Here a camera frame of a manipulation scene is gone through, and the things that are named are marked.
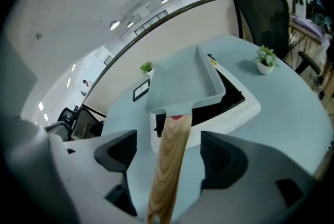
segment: light blue tabletop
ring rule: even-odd
[[[257,46],[232,36],[219,36],[200,45],[232,73],[259,101],[261,112],[229,135],[272,146],[287,154],[308,173],[320,164],[333,135],[321,103],[304,80],[285,63],[261,75],[254,63]],[[139,217],[145,217],[157,155],[151,149],[147,95],[132,102],[129,88],[113,102],[102,135],[137,130],[137,153],[127,171],[130,195]],[[199,196],[204,178],[200,146],[187,148],[183,159],[173,219]]]

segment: white ceiling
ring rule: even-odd
[[[83,56],[126,33],[132,13],[147,2],[150,12],[161,7],[161,0],[17,0],[5,35],[37,77],[49,77],[50,83]],[[112,20],[122,22],[110,31]],[[42,34],[38,41],[36,33]]]

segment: wood grain handle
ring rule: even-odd
[[[159,217],[161,224],[171,223],[178,179],[191,126],[191,115],[179,118],[166,117],[147,206],[146,223],[154,223],[156,216]]]

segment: chair armrest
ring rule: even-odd
[[[318,75],[320,74],[321,70],[319,66],[307,56],[305,52],[299,51],[298,55],[303,59],[303,62],[306,62]]]

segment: person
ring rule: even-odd
[[[330,95],[331,87],[334,83],[334,41],[330,41],[330,45],[326,51],[327,59],[324,66],[324,70],[321,76],[318,77],[318,84],[321,86],[325,80],[326,77],[328,77],[328,80],[323,87],[322,91],[319,92],[319,99],[322,100],[324,96]]]
[[[92,81],[87,81],[87,80],[83,80],[82,83],[84,83],[88,88],[90,88],[93,85]]]

